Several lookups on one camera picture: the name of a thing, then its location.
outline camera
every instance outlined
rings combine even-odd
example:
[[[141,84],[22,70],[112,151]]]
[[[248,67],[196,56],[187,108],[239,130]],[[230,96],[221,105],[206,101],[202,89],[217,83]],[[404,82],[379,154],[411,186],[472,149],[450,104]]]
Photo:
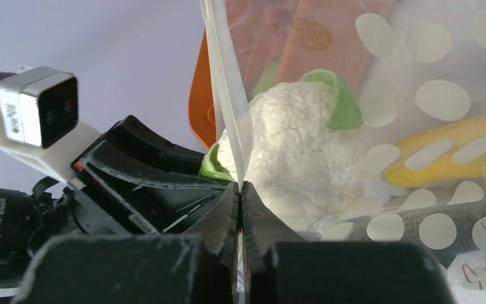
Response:
[[[78,123],[77,78],[43,66],[8,77],[0,110],[8,139],[46,149]]]

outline white backdrop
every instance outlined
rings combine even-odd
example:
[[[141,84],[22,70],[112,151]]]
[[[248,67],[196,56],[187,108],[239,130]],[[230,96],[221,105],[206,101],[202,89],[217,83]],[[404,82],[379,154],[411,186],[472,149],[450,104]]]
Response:
[[[0,71],[73,72],[80,119],[101,132],[127,115],[199,151],[187,102],[204,30],[195,0],[0,0]],[[0,187],[42,177],[0,152]]]

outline cauliflower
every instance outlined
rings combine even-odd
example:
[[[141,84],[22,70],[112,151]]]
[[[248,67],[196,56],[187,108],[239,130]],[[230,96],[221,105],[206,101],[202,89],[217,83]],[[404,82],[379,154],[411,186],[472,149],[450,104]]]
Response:
[[[363,196],[355,170],[367,152],[360,110],[335,74],[315,71],[279,84],[254,98],[251,116],[254,146],[245,180],[291,229],[310,231]],[[215,163],[235,180],[226,131],[214,149]]]

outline green leaf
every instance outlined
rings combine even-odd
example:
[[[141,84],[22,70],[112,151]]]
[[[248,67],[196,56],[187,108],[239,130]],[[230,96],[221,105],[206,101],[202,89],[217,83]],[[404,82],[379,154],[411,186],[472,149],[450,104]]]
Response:
[[[217,160],[217,154],[219,152],[219,144],[216,142],[204,155],[202,165],[200,166],[199,175],[209,177],[211,179],[220,179],[223,181],[233,181],[232,177],[228,173],[221,163]]]
[[[275,60],[270,62],[265,67],[256,85],[254,86],[254,90],[252,90],[252,98],[255,98],[261,93],[265,93],[268,89],[271,89],[274,86],[279,64],[280,61]]]
[[[330,86],[337,104],[327,124],[329,129],[352,130],[362,125],[360,107],[344,79],[330,71],[315,70],[305,74],[301,81],[321,82]]]

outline red component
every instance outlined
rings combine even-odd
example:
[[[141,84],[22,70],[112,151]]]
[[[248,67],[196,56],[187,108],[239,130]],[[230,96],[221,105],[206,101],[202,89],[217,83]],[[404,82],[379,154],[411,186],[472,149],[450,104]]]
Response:
[[[84,169],[83,164],[80,161],[74,163],[73,168],[77,171],[81,171]]]

